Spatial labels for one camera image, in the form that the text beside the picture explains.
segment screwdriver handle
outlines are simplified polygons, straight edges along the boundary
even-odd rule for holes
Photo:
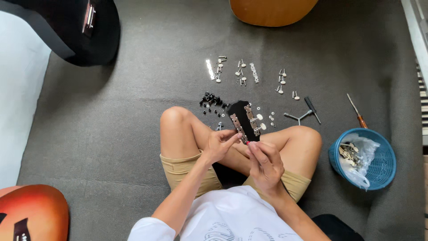
[[[366,122],[363,120],[363,116],[359,115],[357,116],[357,118],[358,118],[358,121],[360,122],[361,128],[368,129]]]
[[[309,99],[309,96],[305,97],[305,102],[308,105],[309,109],[312,110],[313,113],[317,113],[317,111],[315,110],[314,106],[312,105],[311,100]]]

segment red screwdriver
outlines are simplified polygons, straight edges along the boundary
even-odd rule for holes
[[[351,102],[352,106],[353,106],[353,107],[354,107],[354,109],[355,109],[355,112],[357,113],[357,119],[358,119],[358,121],[360,122],[360,126],[361,126],[362,128],[366,128],[366,129],[368,129],[366,122],[363,120],[362,115],[360,115],[360,113],[358,112],[357,108],[355,107],[354,103],[352,102],[351,98],[349,97],[349,94],[348,94],[348,93],[346,93],[346,95],[348,96],[349,101]]]

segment screwdriver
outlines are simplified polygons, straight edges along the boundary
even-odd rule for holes
[[[318,123],[321,125],[321,121],[320,121],[320,119],[318,119],[318,116],[317,116],[317,111],[315,110],[314,106],[312,105],[312,102],[309,99],[309,96],[305,97],[305,101],[306,101],[306,104],[308,105],[309,109],[311,109],[311,111],[314,113],[315,117],[317,118]]]
[[[366,128],[366,129],[368,129],[366,122],[363,120],[362,115],[360,115],[360,113],[358,112],[357,108],[355,107],[354,103],[352,102],[351,98],[349,97],[349,94],[348,94],[348,93],[346,93],[346,95],[348,96],[349,101],[351,102],[352,106],[353,106],[353,107],[354,107],[354,109],[355,109],[355,112],[357,113],[357,119],[358,119],[358,121],[360,122],[360,126],[361,126],[362,128]]]

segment blue plastic basket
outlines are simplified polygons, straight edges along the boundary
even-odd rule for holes
[[[351,133],[357,133],[361,137],[366,137],[380,144],[374,152],[374,160],[370,163],[366,178],[370,181],[367,190],[378,190],[386,187],[394,178],[397,169],[395,154],[389,142],[379,133],[365,128],[355,128],[344,132],[328,149],[330,164],[333,169],[354,186],[364,189],[353,183],[345,175],[339,163],[339,145],[342,139]]]

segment black headstock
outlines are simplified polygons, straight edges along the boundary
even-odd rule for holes
[[[260,129],[265,130],[265,124],[260,124],[257,127],[256,120],[263,120],[263,116],[258,114],[256,118],[253,116],[253,112],[248,101],[239,100],[232,104],[227,109],[227,114],[232,120],[236,130],[242,134],[242,143],[247,142],[258,142],[260,141]]]

